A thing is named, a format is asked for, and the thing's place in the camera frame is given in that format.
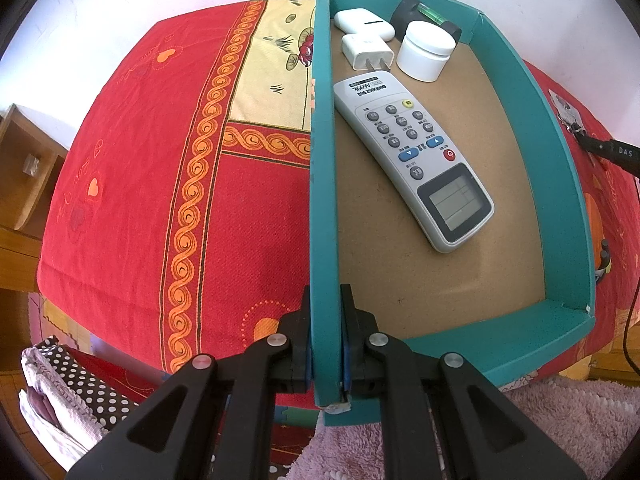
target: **red bedspread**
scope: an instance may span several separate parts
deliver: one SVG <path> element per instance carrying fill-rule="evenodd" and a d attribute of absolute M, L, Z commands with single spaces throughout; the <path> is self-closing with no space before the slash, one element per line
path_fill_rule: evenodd
<path fill-rule="evenodd" d="M 204 9 L 138 42 L 60 174 L 38 270 L 46 297 L 169 372 L 199 352 L 242 352 L 300 306 L 313 10 Z"/>

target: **white power adapter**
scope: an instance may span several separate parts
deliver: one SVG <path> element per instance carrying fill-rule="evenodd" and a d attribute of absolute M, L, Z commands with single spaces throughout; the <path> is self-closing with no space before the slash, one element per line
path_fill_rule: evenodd
<path fill-rule="evenodd" d="M 396 30 L 391 23 L 367 9 L 346 9 L 335 13 L 334 25 L 345 34 L 366 32 L 375 34 L 385 41 L 391 41 Z"/>
<path fill-rule="evenodd" d="M 367 70 L 367 59 L 376 69 L 388 70 L 395 53 L 375 34 L 346 34 L 342 37 L 342 53 L 354 70 Z"/>

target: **bed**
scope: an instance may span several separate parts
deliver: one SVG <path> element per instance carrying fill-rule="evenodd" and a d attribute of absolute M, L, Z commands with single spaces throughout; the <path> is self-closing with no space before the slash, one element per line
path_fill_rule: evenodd
<path fill-rule="evenodd" d="M 38 270 L 44 296 L 169 373 L 200 352 L 242 352 L 297 309 L 309 280 L 313 24 L 313 0 L 255 0 L 145 34 L 96 98 L 60 174 Z M 529 69 L 550 102 L 552 90 L 591 134 L 609 138 L 578 100 Z M 594 247 L 606 238 L 613 263 L 596 288 L 596 328 L 517 384 L 619 334 L 640 272 L 633 178 L 566 141 Z M 314 405 L 310 395 L 278 402 Z"/>

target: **pink fluffy rug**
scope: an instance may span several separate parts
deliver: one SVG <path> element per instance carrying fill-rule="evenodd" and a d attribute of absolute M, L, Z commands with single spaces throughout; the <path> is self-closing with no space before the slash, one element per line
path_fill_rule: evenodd
<path fill-rule="evenodd" d="M 555 376 L 505 393 L 573 458 L 601 480 L 640 428 L 640 388 Z M 287 480 L 383 480 L 379 424 L 327 428 L 293 463 Z"/>

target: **white wall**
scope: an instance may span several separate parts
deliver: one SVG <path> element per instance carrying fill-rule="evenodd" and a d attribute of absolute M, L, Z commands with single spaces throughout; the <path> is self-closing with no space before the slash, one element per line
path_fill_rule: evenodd
<path fill-rule="evenodd" d="M 236 1 L 39 0 L 0 60 L 0 110 L 34 110 L 70 146 L 102 85 L 156 21 Z M 640 38 L 614 0 L 460 1 L 484 10 L 614 136 L 640 144 Z"/>

